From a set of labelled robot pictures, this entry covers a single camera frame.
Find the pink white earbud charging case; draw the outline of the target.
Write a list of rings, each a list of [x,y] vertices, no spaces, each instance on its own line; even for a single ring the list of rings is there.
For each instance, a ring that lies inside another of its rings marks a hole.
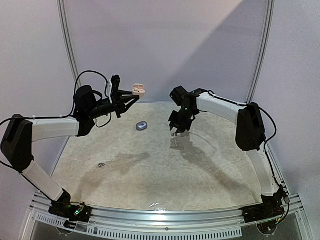
[[[146,93],[145,86],[141,83],[135,83],[132,86],[131,92],[133,96],[139,96],[140,98],[142,98]]]

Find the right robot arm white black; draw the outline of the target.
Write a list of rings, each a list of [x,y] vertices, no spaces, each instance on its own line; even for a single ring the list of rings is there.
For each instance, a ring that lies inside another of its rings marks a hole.
[[[261,189],[262,203],[252,210],[262,218],[284,214],[283,205],[289,203],[289,198],[276,176],[269,155],[267,144],[270,138],[266,137],[262,118],[266,111],[255,102],[232,101],[201,88],[188,92],[178,86],[169,96],[180,108],[179,111],[174,110],[168,120],[172,146],[178,147],[190,139],[192,123],[200,113],[210,113],[235,124],[235,143],[251,160]]]

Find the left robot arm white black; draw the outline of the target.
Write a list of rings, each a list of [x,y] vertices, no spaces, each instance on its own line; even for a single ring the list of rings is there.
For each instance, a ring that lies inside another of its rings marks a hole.
[[[47,139],[87,136],[97,118],[111,113],[120,118],[145,94],[145,90],[133,88],[125,91],[108,84],[107,94],[106,98],[97,100],[95,96],[102,94],[85,85],[73,96],[75,109],[71,116],[27,119],[15,114],[9,121],[0,144],[1,152],[15,171],[51,201],[48,211],[52,215],[88,222],[92,208],[83,202],[71,201],[71,195],[35,161],[32,145]]]

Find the blue-grey earbud charging case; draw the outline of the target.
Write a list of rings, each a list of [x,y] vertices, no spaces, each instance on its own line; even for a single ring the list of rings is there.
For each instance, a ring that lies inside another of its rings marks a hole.
[[[137,131],[146,130],[148,128],[148,123],[146,121],[138,122],[135,128]]]

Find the aluminium front rail base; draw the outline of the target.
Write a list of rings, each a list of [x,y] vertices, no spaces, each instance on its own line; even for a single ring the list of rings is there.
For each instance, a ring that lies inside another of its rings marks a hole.
[[[265,233],[264,222],[246,223],[240,208],[200,211],[128,210],[93,207],[88,223],[49,214],[49,200],[36,193],[24,240],[311,240],[299,196],[292,195],[285,220]]]

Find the aluminium corner post right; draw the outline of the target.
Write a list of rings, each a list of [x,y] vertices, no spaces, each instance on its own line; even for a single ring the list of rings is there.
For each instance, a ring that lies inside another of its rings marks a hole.
[[[270,36],[271,26],[272,26],[272,20],[273,20],[273,13],[274,13],[274,7],[275,7],[275,1],[274,0],[268,0],[266,5],[266,11],[265,11],[265,18],[263,23],[263,29],[262,29],[262,35],[261,35],[261,41],[260,41],[260,47],[258,52],[258,59],[257,64],[255,66],[254,75],[252,79],[252,83],[249,88],[249,92],[246,98],[246,102],[250,103],[253,101],[255,92],[257,89],[259,77],[263,68],[264,58],[267,51],[268,46],[268,40]]]

